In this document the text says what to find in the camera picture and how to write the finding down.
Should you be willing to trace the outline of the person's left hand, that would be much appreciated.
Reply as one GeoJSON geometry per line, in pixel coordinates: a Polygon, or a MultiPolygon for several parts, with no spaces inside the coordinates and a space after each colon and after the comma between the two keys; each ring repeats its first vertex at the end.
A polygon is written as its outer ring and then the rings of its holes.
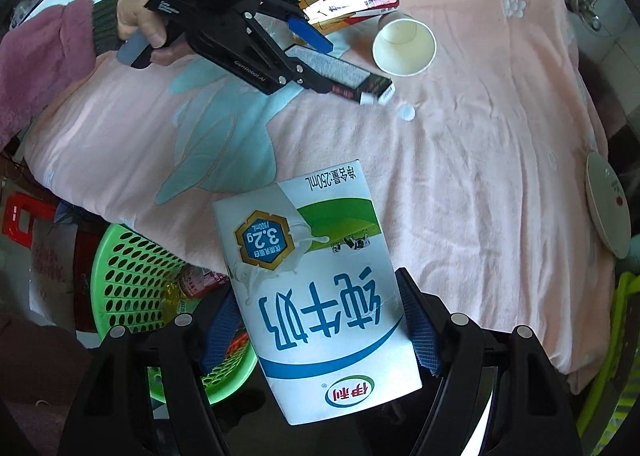
{"type": "Polygon", "coordinates": [[[168,66],[176,60],[193,55],[191,47],[182,39],[176,40],[171,46],[165,48],[167,41],[165,24],[158,14],[145,7],[148,1],[118,0],[116,15],[119,39],[126,41],[140,30],[153,48],[150,58],[152,64],[168,66]]]}

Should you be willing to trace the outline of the pink fleece sleeve forearm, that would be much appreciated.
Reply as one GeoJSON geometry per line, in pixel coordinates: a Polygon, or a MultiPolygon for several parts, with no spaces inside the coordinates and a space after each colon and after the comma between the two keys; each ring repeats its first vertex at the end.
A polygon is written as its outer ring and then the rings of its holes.
{"type": "Polygon", "coordinates": [[[119,0],[75,0],[46,8],[1,40],[1,144],[58,94],[87,77],[96,59],[122,45],[119,0]]]}

